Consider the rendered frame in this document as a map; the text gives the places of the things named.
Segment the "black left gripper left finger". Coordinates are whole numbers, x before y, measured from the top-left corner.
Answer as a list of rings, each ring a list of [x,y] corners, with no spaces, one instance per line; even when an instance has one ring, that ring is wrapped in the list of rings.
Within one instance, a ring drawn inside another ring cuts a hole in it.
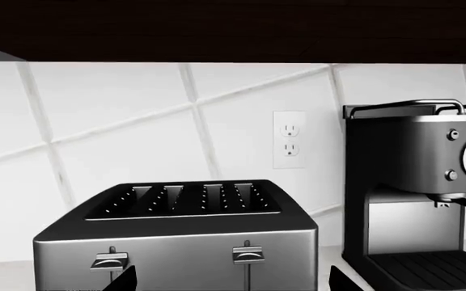
[[[135,266],[130,266],[102,291],[136,291],[137,274]]]

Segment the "dark wooden wall cabinet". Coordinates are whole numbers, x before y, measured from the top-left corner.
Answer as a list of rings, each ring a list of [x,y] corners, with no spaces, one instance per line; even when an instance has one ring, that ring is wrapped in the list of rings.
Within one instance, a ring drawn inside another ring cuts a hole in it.
[[[28,61],[466,64],[466,0],[0,0]]]

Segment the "silver four-slot toaster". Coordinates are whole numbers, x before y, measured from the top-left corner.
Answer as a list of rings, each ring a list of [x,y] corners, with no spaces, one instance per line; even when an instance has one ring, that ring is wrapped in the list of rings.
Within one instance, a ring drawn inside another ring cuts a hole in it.
[[[121,183],[33,239],[36,291],[319,291],[318,226],[265,179]]]

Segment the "white wall power outlet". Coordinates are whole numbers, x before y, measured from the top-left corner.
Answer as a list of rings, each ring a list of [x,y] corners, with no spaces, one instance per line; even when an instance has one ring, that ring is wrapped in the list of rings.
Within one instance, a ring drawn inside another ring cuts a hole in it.
[[[306,112],[273,112],[273,168],[305,167]]]

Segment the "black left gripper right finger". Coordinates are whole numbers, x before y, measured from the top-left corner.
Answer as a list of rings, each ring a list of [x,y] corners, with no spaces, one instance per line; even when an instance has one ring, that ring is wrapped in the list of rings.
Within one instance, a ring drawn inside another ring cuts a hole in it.
[[[331,266],[328,285],[330,291],[364,291],[336,266]]]

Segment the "black silver espresso machine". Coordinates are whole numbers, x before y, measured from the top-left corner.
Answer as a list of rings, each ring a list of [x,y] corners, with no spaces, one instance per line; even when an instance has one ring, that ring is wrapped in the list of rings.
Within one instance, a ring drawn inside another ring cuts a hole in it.
[[[374,291],[466,291],[466,104],[344,106],[342,258]]]

